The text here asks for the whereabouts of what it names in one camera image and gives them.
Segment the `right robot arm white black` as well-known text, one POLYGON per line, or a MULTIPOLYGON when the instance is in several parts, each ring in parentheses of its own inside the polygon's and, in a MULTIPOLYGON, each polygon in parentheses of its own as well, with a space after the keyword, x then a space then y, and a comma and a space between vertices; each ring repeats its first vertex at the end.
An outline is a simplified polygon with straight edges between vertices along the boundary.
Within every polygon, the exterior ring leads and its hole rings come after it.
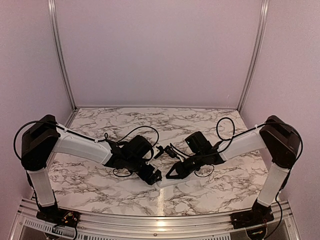
POLYGON ((200 131, 189 135, 185 142, 192 155, 171 167, 165 175, 168 180, 185 179, 203 166, 220 165, 251 152, 269 152, 271 166, 268 175, 247 214, 252 224, 260 223, 267 216, 267 209, 286 185, 292 168, 303 152, 303 140, 299 132, 275 115, 269 116, 262 124, 233 134, 229 139, 221 139, 216 144, 211 144, 200 131))

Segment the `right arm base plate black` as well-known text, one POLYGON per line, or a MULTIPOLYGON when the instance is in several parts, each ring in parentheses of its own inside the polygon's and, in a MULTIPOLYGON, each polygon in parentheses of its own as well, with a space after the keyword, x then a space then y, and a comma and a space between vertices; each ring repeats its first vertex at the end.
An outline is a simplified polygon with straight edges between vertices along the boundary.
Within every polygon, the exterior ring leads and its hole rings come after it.
POLYGON ((273 213, 271 213, 270 211, 263 213, 260 210, 247 210, 232 213, 230 215, 230 218, 231 224, 234 229, 263 225, 275 219, 273 213))

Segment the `white remote control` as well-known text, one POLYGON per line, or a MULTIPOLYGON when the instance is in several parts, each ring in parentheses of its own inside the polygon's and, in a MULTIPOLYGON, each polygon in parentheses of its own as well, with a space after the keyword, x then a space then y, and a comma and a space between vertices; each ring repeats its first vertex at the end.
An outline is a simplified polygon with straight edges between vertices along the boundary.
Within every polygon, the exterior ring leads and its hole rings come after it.
POLYGON ((181 184, 181 183, 185 183, 185 182, 188 182, 191 178, 190 177, 186 177, 184 179, 167 179, 167 178, 163 178, 161 181, 157 181, 155 183, 155 186, 157 188, 166 188, 166 187, 169 187, 169 186, 174 186, 174 185, 177 185, 177 184, 181 184))

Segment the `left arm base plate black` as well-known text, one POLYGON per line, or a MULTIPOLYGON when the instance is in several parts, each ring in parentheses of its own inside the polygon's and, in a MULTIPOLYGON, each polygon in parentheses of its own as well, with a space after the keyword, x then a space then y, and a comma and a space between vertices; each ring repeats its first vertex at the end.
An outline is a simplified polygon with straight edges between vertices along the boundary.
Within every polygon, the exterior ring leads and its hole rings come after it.
POLYGON ((65 208, 60 208, 57 203, 55 194, 53 193, 53 204, 49 206, 43 206, 40 204, 37 193, 34 192, 36 205, 38 211, 36 218, 45 222, 49 222, 57 226, 67 226, 71 228, 76 228, 79 222, 80 213, 75 210, 69 210, 65 208))

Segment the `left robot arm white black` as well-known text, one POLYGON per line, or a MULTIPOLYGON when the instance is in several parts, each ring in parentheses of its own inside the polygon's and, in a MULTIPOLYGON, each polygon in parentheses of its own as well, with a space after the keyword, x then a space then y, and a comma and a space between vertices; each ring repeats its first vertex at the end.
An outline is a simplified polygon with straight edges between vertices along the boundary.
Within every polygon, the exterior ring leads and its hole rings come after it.
POLYGON ((148 185, 162 179, 162 173, 149 161, 156 156, 155 144, 141 135, 129 141, 112 141, 107 136, 95 139, 70 130, 56 122, 53 115, 26 123, 21 137, 20 162, 34 190, 38 208, 53 223, 63 219, 52 189, 47 161, 52 153, 80 157, 107 168, 126 169, 135 173, 148 185))

